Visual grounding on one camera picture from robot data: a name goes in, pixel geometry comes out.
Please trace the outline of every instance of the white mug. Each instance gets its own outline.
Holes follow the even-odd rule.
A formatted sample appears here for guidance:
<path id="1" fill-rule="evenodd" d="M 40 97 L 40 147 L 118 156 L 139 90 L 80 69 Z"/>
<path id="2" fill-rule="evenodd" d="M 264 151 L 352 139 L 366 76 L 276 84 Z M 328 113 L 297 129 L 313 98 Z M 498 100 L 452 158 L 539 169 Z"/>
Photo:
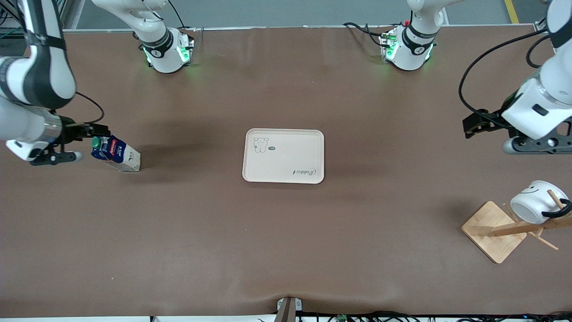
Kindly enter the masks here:
<path id="1" fill-rule="evenodd" d="M 533 181 L 510 201 L 510 206 L 518 217 L 535 225 L 540 225 L 550 218 L 563 216 L 564 214 L 549 214 L 558 213 L 561 210 L 548 194 L 548 190 L 552 190 L 558 199 L 564 200 L 565 209 L 569 208 L 566 203 L 569 203 L 566 194 L 552 183 L 542 180 Z"/>

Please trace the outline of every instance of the cartoon bear drawing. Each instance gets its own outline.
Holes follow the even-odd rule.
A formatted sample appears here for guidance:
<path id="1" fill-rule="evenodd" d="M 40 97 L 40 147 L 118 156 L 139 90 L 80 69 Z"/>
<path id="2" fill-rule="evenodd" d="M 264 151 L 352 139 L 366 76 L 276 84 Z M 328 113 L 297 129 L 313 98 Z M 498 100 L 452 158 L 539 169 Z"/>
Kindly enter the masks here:
<path id="1" fill-rule="evenodd" d="M 268 145 L 268 138 L 254 138 L 254 151 L 256 153 L 266 152 L 267 145 Z"/>

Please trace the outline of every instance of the green bottle cap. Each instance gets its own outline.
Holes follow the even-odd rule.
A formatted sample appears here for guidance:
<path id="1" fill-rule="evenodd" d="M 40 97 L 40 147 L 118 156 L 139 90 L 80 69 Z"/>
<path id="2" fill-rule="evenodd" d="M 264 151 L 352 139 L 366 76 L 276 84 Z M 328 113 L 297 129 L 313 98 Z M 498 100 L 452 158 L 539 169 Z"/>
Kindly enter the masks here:
<path id="1" fill-rule="evenodd" d="M 99 137 L 95 136 L 92 139 L 92 147 L 94 149 L 99 149 L 101 147 L 101 139 Z"/>

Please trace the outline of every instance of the brown tablecloth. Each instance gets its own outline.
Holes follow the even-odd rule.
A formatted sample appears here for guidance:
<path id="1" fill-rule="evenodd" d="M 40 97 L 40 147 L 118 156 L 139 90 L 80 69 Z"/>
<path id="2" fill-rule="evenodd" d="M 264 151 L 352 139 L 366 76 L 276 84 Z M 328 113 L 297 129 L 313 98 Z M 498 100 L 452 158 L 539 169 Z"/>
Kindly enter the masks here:
<path id="1" fill-rule="evenodd" d="M 572 309 L 570 230 L 543 235 L 559 251 L 527 238 L 501 265 L 460 230 L 532 180 L 572 194 L 570 156 L 506 155 L 506 131 L 463 136 L 463 71 L 529 31 L 444 28 L 415 72 L 382 64 L 355 29 L 195 33 L 194 64 L 175 74 L 149 69 L 128 33 L 67 34 L 79 91 L 142 170 L 115 172 L 89 142 L 57 167 L 0 149 L 0 316 L 269 313 L 286 295 L 336 313 Z M 497 109 L 532 72 L 533 41 L 479 63 L 467 100 Z M 97 116 L 81 97 L 59 113 Z M 246 182 L 251 128 L 322 131 L 323 183 Z"/>

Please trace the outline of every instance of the mug rack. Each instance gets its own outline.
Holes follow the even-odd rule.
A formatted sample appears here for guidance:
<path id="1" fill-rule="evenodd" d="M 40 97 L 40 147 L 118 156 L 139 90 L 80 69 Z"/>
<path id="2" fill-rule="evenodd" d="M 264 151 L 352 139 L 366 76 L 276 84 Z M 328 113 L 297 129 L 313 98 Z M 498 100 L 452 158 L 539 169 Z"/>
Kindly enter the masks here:
<path id="1" fill-rule="evenodd" d="M 552 190 L 548 190 L 552 200 L 561 210 L 564 204 Z M 511 207 L 503 204 L 508 213 L 505 213 L 494 202 L 486 202 L 461 227 L 463 232 L 495 263 L 502 263 L 517 246 L 530 235 L 546 246 L 558 250 L 556 246 L 541 237 L 546 229 L 572 226 L 570 214 L 559 218 L 551 218 L 545 223 L 535 225 L 519 221 Z"/>

